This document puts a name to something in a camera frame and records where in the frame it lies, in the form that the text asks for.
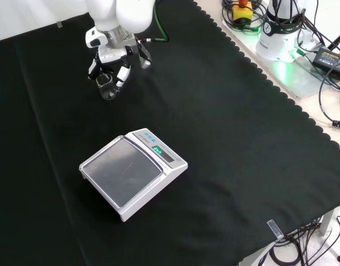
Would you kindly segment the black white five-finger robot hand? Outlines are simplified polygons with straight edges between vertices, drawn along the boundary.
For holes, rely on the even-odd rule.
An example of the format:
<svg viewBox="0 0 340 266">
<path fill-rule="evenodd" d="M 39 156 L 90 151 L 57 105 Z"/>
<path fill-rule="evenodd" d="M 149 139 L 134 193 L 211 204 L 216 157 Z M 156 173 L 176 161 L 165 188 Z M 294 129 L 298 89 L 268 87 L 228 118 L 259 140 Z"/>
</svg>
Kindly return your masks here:
<svg viewBox="0 0 340 266">
<path fill-rule="evenodd" d="M 121 91 L 130 77 L 134 60 L 138 59 L 142 69 L 151 66 L 150 52 L 143 44 L 134 47 L 98 48 L 88 70 L 88 78 L 96 81 L 100 94 L 105 100 L 112 100 Z"/>
</svg>

